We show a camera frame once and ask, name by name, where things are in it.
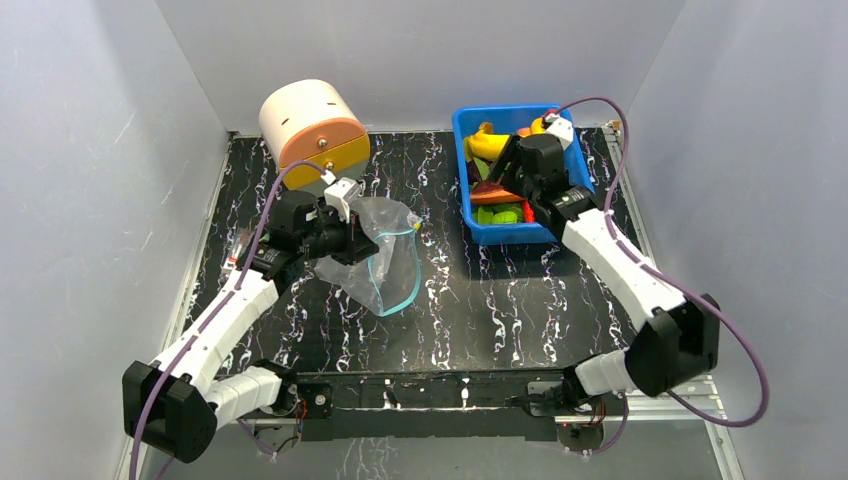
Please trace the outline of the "clear zip top bag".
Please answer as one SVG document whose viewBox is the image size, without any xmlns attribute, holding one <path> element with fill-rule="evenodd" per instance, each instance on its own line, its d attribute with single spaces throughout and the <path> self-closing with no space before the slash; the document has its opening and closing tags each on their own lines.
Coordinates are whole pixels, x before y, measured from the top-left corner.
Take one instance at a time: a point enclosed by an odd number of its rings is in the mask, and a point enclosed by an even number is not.
<svg viewBox="0 0 848 480">
<path fill-rule="evenodd" d="M 413 303 L 421 286 L 417 245 L 422 218 L 385 197 L 361 197 L 352 209 L 378 252 L 352 266 L 322 258 L 315 264 L 316 275 L 379 317 L 395 314 Z"/>
</svg>

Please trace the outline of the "green watermelon slice toy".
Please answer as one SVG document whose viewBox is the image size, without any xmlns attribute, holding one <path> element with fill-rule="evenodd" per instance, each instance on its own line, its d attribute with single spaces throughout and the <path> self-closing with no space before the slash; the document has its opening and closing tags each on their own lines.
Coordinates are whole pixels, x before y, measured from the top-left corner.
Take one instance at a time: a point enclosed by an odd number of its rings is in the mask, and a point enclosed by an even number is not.
<svg viewBox="0 0 848 480">
<path fill-rule="evenodd" d="M 497 212 L 489 205 L 478 206 L 474 211 L 474 220 L 480 225 L 493 225 Z"/>
</svg>

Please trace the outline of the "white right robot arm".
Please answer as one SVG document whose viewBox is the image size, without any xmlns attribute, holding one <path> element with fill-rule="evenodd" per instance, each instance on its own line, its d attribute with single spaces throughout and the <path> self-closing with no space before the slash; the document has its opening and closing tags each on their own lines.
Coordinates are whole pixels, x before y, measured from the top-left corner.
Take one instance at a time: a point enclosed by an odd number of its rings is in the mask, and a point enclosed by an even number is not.
<svg viewBox="0 0 848 480">
<path fill-rule="evenodd" d="M 640 390 L 655 397 L 716 367 L 715 301 L 708 295 L 687 297 L 650 274 L 651 263 L 634 250 L 593 193 L 570 181 L 557 137 L 509 136 L 490 178 L 526 199 L 537 223 L 595 271 L 636 331 L 628 347 L 565 368 L 561 385 L 541 399 L 587 414 L 604 394 Z"/>
</svg>

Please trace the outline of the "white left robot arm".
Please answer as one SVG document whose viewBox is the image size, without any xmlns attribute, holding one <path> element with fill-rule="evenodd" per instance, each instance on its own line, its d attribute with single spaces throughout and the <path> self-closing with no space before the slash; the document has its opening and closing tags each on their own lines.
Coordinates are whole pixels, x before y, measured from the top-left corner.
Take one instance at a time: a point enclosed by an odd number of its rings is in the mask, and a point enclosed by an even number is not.
<svg viewBox="0 0 848 480">
<path fill-rule="evenodd" d="M 363 197 L 337 185 L 321 197 L 285 191 L 273 198 L 213 303 L 154 360 L 133 362 L 122 378 L 124 429 L 190 463 L 226 424 L 260 409 L 289 416 L 302 397 L 297 375 L 259 360 L 225 380 L 216 375 L 238 341 L 312 260 L 355 265 L 378 253 L 364 231 Z"/>
</svg>

